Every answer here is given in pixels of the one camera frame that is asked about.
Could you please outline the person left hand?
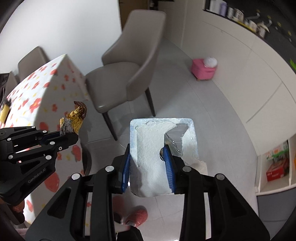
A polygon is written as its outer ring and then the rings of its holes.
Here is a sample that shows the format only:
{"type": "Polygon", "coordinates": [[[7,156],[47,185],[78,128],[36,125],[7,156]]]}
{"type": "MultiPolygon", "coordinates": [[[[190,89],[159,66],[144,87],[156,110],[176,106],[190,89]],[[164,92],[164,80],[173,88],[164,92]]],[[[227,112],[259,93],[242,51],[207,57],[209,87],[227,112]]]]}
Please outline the person left hand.
{"type": "Polygon", "coordinates": [[[23,200],[20,204],[12,206],[11,208],[16,213],[23,213],[23,209],[25,208],[25,201],[23,200]]]}

